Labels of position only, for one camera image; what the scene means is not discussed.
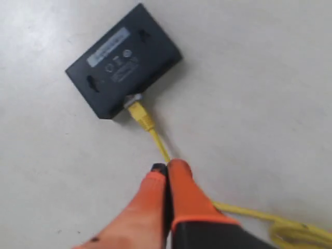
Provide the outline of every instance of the label sticker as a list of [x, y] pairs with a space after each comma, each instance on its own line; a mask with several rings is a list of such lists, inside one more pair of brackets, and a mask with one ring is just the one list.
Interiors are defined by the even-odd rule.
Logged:
[[130, 36], [130, 32], [122, 27], [107, 42], [105, 42], [95, 53], [93, 53], [87, 62], [91, 67], [97, 66], [105, 59], [114, 49], [124, 42]]

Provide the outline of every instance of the white floor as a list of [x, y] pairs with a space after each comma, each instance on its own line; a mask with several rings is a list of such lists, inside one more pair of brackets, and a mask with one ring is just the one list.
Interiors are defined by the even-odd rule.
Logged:
[[[145, 94], [173, 156], [216, 200], [332, 230], [332, 2], [144, 3], [185, 58]], [[127, 113], [98, 120], [64, 73], [136, 4], [1, 2], [1, 248], [87, 240], [162, 161]]]

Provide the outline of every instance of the floor surface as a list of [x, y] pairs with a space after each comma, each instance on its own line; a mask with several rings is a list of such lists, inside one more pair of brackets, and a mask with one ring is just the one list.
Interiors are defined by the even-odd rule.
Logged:
[[[98, 120], [64, 73], [137, 3], [2, 1], [1, 248], [87, 240], [162, 161], [127, 113]], [[172, 155], [213, 199], [332, 230], [332, 2], [144, 3], [185, 58], [145, 94]]]

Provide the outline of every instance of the gray floor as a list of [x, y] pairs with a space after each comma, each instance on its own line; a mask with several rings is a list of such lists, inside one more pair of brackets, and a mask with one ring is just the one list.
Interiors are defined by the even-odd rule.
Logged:
[[[88, 239], [162, 160], [128, 114], [98, 120], [64, 73], [136, 3], [1, 2], [1, 248]], [[332, 230], [332, 2], [144, 3], [185, 57], [145, 94], [173, 156], [216, 200]]]

